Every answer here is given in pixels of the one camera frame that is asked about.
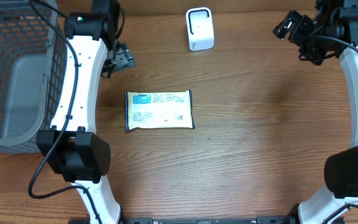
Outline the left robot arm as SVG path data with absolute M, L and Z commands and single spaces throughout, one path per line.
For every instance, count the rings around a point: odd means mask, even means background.
M 50 127 L 38 130 L 36 136 L 44 159 L 29 183 L 29 195 L 43 199 L 75 189 L 89 213 L 86 223 L 126 221 L 108 181 L 110 145 L 96 134 L 100 78 L 135 66 L 128 46 L 118 41 L 124 21 L 117 1 L 93 1 L 90 12 L 65 17 L 60 34 L 67 46 L 62 92 Z M 36 195 L 33 186 L 46 164 L 69 186 Z

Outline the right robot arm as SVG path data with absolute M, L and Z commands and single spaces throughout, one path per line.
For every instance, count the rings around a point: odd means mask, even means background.
M 342 214 L 358 209 L 358 1 L 316 1 L 314 18 L 290 11 L 273 30 L 299 48 L 298 58 L 321 65 L 336 57 L 344 73 L 351 111 L 349 148 L 329 156 L 324 184 L 286 216 L 269 223 L 344 223 Z

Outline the cream snack bag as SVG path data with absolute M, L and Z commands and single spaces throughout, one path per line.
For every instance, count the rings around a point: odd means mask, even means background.
M 126 92 L 126 130 L 195 128 L 192 91 Z

